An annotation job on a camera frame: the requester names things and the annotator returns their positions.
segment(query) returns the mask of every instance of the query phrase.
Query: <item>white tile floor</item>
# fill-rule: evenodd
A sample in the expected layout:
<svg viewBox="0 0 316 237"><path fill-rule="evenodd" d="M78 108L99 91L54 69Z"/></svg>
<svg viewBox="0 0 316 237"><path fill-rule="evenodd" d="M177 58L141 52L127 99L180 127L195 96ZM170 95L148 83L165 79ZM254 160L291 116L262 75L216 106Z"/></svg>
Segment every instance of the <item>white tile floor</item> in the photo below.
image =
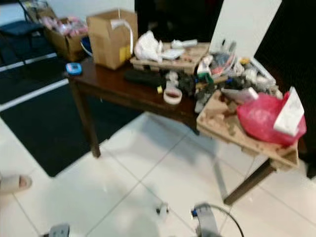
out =
<svg viewBox="0 0 316 237"><path fill-rule="evenodd" d="M50 178L0 119L0 172L33 179L29 190L0 197L0 237L34 237L65 222L72 237L193 237L197 220L189 210L202 201L230 210L246 237L315 236L316 181L304 168L273 174L230 208L222 196L262 157L148 113L103 142L101 152ZM166 219L155 211L162 201L171 208ZM214 213L223 236L240 236Z"/></svg>

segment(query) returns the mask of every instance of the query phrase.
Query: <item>wooden tray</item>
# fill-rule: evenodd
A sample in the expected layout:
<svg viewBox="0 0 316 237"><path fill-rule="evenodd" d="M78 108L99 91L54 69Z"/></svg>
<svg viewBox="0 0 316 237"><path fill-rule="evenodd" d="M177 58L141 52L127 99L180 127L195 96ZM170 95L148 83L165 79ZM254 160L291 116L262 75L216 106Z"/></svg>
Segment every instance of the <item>wooden tray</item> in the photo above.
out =
<svg viewBox="0 0 316 237"><path fill-rule="evenodd" d="M163 44L163 50L171 48L170 43ZM130 59L135 69L144 70L149 67L152 71L159 71L160 69L169 69L175 71L184 71L186 74L193 75L196 66L201 61L202 57L208 52L209 43L198 43L194 47L189 47L186 52L177 60L163 60L161 63L151 60L138 60L136 57Z"/></svg>
<svg viewBox="0 0 316 237"><path fill-rule="evenodd" d="M227 143L235 143L253 157L258 154L267 155L274 160L276 168L287 170L299 166L297 143L284 148L247 136L236 115L236 103L222 102L221 95L221 91L217 90L208 100L197 118L198 131Z"/></svg>

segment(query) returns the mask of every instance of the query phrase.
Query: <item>slipper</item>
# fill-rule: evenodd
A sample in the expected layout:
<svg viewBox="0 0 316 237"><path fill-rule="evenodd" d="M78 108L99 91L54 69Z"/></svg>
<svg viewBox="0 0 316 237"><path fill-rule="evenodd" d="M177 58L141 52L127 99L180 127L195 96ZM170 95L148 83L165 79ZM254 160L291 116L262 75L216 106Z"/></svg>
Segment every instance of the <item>slipper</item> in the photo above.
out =
<svg viewBox="0 0 316 237"><path fill-rule="evenodd" d="M20 177L25 180L26 185L20 187ZM29 176L14 175L2 177L0 179L0 195L10 194L28 189L32 185L32 180Z"/></svg>

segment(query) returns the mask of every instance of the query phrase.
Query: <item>cable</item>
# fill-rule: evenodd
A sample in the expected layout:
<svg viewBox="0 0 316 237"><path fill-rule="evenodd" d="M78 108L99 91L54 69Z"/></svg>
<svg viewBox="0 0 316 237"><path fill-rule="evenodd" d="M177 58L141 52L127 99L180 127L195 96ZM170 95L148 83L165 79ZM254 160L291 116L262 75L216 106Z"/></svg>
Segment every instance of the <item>cable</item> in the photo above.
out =
<svg viewBox="0 0 316 237"><path fill-rule="evenodd" d="M215 208L215 209L220 210L221 212L224 212L225 214L227 214L235 222L235 224L237 225L237 227L238 227L238 229L239 229L239 231L241 233L241 236L244 237L242 229L241 229L240 225L238 224L237 220L228 211L226 211L225 209L223 209L223 208L221 208L219 206L215 206L215 205L211 205L211 204L210 204L210 206L212 208Z"/></svg>

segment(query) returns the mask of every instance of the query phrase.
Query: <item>wall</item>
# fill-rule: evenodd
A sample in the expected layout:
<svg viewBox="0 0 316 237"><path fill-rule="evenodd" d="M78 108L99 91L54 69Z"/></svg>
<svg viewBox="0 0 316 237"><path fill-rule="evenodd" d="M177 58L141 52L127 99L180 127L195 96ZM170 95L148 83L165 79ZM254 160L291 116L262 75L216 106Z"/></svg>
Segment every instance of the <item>wall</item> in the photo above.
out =
<svg viewBox="0 0 316 237"><path fill-rule="evenodd" d="M81 19L107 9L134 9L134 0L48 0L57 16L74 15ZM216 50L223 39L237 41L237 54L254 56L281 0L224 0L211 41ZM18 5L0 6L0 24L23 18Z"/></svg>
<svg viewBox="0 0 316 237"><path fill-rule="evenodd" d="M113 8L134 11L134 0L48 0L58 17L77 16L81 19Z"/></svg>
<svg viewBox="0 0 316 237"><path fill-rule="evenodd" d="M223 39L237 42L237 54L252 57L257 51L281 0L224 0L211 50Z"/></svg>
<svg viewBox="0 0 316 237"><path fill-rule="evenodd" d="M24 19L24 14L19 4L0 5L0 25L21 19Z"/></svg>

